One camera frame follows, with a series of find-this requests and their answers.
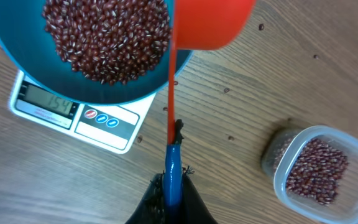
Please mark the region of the red measuring scoop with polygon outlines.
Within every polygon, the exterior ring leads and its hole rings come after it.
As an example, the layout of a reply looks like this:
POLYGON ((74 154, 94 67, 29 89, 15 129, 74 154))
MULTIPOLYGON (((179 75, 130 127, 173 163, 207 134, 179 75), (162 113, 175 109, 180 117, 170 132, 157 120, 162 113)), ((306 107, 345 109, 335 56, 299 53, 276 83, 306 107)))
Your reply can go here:
POLYGON ((255 0, 173 1, 168 68, 167 150, 162 180, 167 223, 176 223, 182 199, 179 122, 175 120, 175 72, 178 50, 216 50, 233 41, 245 26, 255 0))

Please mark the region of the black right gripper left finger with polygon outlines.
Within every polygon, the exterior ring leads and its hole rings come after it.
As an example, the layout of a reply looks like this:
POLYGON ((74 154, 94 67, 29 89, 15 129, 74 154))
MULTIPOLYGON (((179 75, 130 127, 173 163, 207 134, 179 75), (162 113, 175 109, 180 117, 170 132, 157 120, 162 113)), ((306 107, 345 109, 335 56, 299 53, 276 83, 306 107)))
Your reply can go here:
POLYGON ((166 224, 162 174, 155 174, 126 224, 166 224))

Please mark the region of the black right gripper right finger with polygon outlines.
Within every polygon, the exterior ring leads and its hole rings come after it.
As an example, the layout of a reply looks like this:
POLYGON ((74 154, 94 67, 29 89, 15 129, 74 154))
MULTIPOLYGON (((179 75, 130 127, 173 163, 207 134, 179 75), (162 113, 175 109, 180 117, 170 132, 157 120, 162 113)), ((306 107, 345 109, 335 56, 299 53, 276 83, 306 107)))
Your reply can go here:
POLYGON ((190 179, 194 170, 183 168, 182 200, 180 205, 180 223, 182 224, 218 224, 204 204, 196 187, 190 179))

